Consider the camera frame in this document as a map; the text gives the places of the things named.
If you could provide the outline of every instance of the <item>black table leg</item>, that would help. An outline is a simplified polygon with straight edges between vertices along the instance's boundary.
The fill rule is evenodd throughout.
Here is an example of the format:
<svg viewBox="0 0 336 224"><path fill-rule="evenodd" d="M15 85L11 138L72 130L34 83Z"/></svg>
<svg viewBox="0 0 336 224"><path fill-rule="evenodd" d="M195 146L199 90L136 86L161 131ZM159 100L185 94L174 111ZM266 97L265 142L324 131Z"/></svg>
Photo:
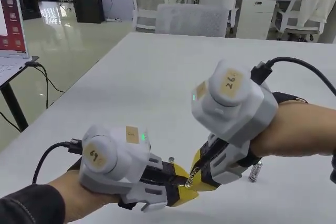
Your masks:
<svg viewBox="0 0 336 224"><path fill-rule="evenodd" d="M23 115L19 103L17 102L17 99L14 95L11 85L9 83L4 85L1 88L1 93L4 96L9 109L11 110L11 113L17 123L17 126L21 131L24 131L28 127L28 123L25 116Z"/></svg>

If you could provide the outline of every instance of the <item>paper label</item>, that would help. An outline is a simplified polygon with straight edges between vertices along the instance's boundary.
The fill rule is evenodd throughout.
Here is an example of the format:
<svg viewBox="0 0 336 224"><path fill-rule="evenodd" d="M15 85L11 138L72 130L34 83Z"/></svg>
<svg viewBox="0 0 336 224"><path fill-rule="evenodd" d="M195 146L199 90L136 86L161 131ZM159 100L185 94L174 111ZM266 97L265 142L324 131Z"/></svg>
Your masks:
<svg viewBox="0 0 336 224"><path fill-rule="evenodd" d="M106 158L97 150L94 144L88 144L84 151L83 156L91 163L96 169L101 169L106 164Z"/></svg>
<svg viewBox="0 0 336 224"><path fill-rule="evenodd" d="M131 144L139 143L139 130L136 127L126 126L126 142Z"/></svg>
<svg viewBox="0 0 336 224"><path fill-rule="evenodd" d="M234 98L240 88L243 74L239 71L229 68L220 85L220 92L230 98Z"/></svg>
<svg viewBox="0 0 336 224"><path fill-rule="evenodd" d="M202 96L205 95L206 92L206 84L205 81L203 81L200 85L197 86L196 88L196 96L197 99L199 100L200 98L202 98Z"/></svg>

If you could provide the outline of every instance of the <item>black sleeve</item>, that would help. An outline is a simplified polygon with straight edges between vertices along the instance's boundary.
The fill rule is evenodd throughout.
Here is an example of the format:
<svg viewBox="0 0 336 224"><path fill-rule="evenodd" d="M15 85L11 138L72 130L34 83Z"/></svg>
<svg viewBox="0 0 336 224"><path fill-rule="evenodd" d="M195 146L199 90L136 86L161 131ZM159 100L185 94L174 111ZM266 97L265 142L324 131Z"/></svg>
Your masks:
<svg viewBox="0 0 336 224"><path fill-rule="evenodd" d="M63 224L65 203L49 185L30 185L0 199L0 223Z"/></svg>

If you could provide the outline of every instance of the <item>black computer tower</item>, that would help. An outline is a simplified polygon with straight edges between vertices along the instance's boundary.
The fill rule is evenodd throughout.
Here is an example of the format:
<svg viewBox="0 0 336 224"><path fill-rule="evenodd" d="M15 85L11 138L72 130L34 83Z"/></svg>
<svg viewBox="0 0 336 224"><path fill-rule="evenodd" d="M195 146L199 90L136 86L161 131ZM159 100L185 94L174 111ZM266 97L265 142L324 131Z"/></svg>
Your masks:
<svg viewBox="0 0 336 224"><path fill-rule="evenodd" d="M33 19L33 18L41 18L41 11L38 6L37 0L19 0L22 19Z"/></svg>
<svg viewBox="0 0 336 224"><path fill-rule="evenodd" d="M102 0L73 0L77 22L100 24L105 21Z"/></svg>

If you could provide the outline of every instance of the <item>laptop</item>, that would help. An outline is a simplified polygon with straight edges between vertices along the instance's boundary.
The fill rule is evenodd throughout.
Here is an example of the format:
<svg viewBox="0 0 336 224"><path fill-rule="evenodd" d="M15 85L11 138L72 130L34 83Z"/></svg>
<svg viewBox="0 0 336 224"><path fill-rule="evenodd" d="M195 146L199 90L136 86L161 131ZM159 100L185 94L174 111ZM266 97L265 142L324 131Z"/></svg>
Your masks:
<svg viewBox="0 0 336 224"><path fill-rule="evenodd" d="M19 0L0 0L0 86L31 61Z"/></svg>

